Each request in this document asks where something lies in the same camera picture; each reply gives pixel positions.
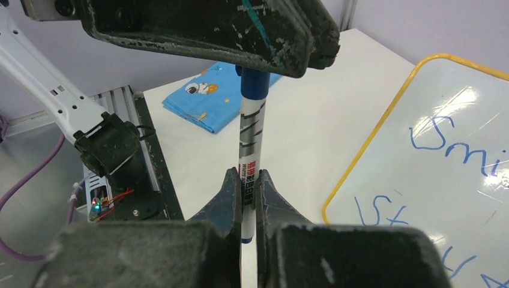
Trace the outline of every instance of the blue handwriting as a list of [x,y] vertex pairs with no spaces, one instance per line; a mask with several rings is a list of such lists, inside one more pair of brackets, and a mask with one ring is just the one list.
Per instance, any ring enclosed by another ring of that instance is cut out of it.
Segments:
[[469,257],[468,259],[466,259],[465,261],[463,261],[459,266],[458,268],[456,268],[455,270],[452,270],[451,268],[447,267],[447,265],[445,264],[445,259],[447,258],[447,256],[449,255],[449,252],[453,249],[452,246],[450,246],[449,248],[447,248],[447,250],[445,250],[445,253],[444,255],[442,256],[442,264],[444,264],[444,268],[446,270],[449,270],[452,272],[451,276],[449,276],[449,279],[452,279],[454,278],[459,272],[460,270],[470,261],[474,260],[475,258],[477,258],[476,255],[473,255],[471,257]]
[[[377,195],[377,196],[375,196],[375,198],[373,198],[372,205],[373,205],[373,208],[375,209],[375,212],[376,212],[376,223],[374,224],[374,226],[380,225],[380,210],[376,206],[376,203],[377,203],[378,199],[385,199],[390,204],[393,203],[391,201],[391,199],[388,196],[386,196],[386,195]],[[357,197],[354,197],[354,200],[355,200],[355,204],[357,205],[357,209],[358,209],[358,212],[359,212],[359,217],[361,218],[361,222],[362,222],[363,226],[366,226],[367,224],[366,224],[366,222],[364,222],[363,213],[361,211],[361,206],[359,204],[359,201],[357,200]],[[387,221],[390,222],[390,226],[392,226],[394,223],[401,223],[401,224],[408,225],[408,222],[397,219],[399,217],[399,215],[401,214],[401,212],[403,212],[403,210],[405,208],[406,208],[406,206],[401,206],[401,208],[398,210],[398,212],[396,213],[396,215],[394,216],[393,219],[385,218],[385,219],[387,219]],[[444,268],[452,273],[449,276],[449,279],[453,279],[454,277],[456,277],[458,275],[458,273],[463,269],[463,267],[466,264],[468,264],[469,262],[471,262],[471,261],[473,261],[474,259],[477,258],[477,255],[473,255],[473,256],[465,259],[464,261],[462,261],[460,263],[460,265],[456,269],[451,269],[451,268],[449,268],[445,264],[445,261],[447,260],[447,257],[449,256],[449,253],[451,252],[452,249],[453,249],[453,246],[449,246],[449,248],[447,248],[447,250],[445,250],[445,253],[442,256],[442,264],[444,265]],[[494,287],[497,287],[497,288],[509,288],[509,280],[507,280],[506,282],[502,283],[500,281],[497,281],[497,280],[493,279],[492,277],[487,276],[486,274],[481,274],[481,278],[486,283],[488,288],[494,288]]]
[[481,274],[481,278],[484,280],[484,282],[486,283],[486,286],[488,288],[493,288],[493,286],[491,285],[490,282],[493,282],[495,283],[497,286],[497,288],[509,288],[509,280],[507,280],[506,282],[502,283],[502,282],[499,282],[495,279],[493,279],[492,277],[486,275],[486,274]]
[[[451,126],[453,128],[455,127],[454,126],[454,121],[453,121],[453,119],[451,117],[448,117],[448,116],[434,116],[434,117],[431,118],[431,122],[433,123],[433,128],[435,128],[435,131],[437,132],[438,136],[441,139],[440,145],[438,145],[436,147],[417,146],[417,144],[415,144],[415,139],[414,139],[414,129],[412,127],[410,127],[409,128],[410,129],[410,142],[412,143],[412,146],[415,149],[440,150],[443,147],[445,147],[447,140],[445,139],[445,136],[442,133],[442,131],[440,131],[440,129],[437,126],[437,123],[436,123],[437,119],[446,119],[446,120],[449,120],[449,122],[451,123]],[[456,143],[450,145],[449,147],[447,147],[447,149],[445,150],[445,155],[444,156],[448,157],[451,154],[451,152],[454,150],[454,148],[456,148],[457,146],[465,147],[465,157],[463,159],[463,163],[464,164],[466,164],[468,162],[468,160],[470,159],[470,156],[472,156],[473,154],[481,154],[481,174],[483,174],[484,176],[488,177],[488,174],[485,171],[485,168],[486,168],[486,157],[487,157],[486,150],[478,149],[478,150],[470,151],[470,146],[467,143],[456,142]],[[496,176],[496,170],[498,168],[498,164],[500,164],[500,160],[496,160],[495,161],[495,163],[493,165],[493,168],[492,168],[492,171],[490,173],[491,176]]]
[[[387,202],[392,204],[391,199],[389,197],[387,197],[386,195],[377,195],[377,196],[375,196],[375,198],[373,198],[373,208],[375,209],[375,212],[376,212],[376,223],[374,224],[374,226],[377,226],[377,225],[380,224],[380,210],[376,206],[376,201],[378,199],[385,199]],[[359,205],[359,201],[357,201],[357,197],[354,197],[354,200],[355,200],[355,204],[357,204],[357,210],[359,211],[359,216],[361,217],[361,223],[363,224],[363,226],[366,226],[366,223],[364,222],[363,213],[361,211],[361,206]],[[399,209],[398,213],[396,213],[396,216],[394,216],[393,219],[385,218],[385,219],[387,219],[391,223],[390,226],[392,226],[394,223],[402,223],[402,224],[408,225],[408,222],[405,222],[405,221],[397,219],[397,217],[401,214],[401,212],[405,208],[406,208],[406,206],[402,206]]]

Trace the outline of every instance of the whiteboard marker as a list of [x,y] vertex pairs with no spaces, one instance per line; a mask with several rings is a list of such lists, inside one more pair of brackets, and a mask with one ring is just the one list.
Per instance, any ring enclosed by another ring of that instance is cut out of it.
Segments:
[[239,176],[242,191],[242,243],[255,234],[255,183],[260,175],[260,156],[265,117],[265,99],[270,73],[237,67],[241,76]]

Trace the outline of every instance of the whiteboard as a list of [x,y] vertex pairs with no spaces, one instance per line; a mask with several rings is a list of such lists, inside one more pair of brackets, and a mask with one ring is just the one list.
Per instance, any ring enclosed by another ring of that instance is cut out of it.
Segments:
[[419,228],[455,287],[509,287],[508,79],[447,54],[419,63],[324,204],[325,222]]

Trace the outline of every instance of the floor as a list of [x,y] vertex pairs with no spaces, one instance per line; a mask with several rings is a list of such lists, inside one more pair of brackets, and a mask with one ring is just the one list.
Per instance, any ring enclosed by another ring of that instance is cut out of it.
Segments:
[[[61,132],[55,124],[24,132],[0,143],[0,196],[41,163]],[[83,178],[79,153],[68,142],[39,174],[25,184],[0,213],[0,236],[14,250],[41,254],[62,229],[72,185]],[[28,288],[40,266],[0,253],[0,287]]]

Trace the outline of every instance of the blue cloth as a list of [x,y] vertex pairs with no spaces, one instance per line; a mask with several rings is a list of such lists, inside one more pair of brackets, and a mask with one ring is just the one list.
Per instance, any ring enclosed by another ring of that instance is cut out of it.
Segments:
[[[271,74],[270,85],[281,75]],[[240,111],[240,77],[235,65],[218,62],[163,101],[164,108],[217,134]]]

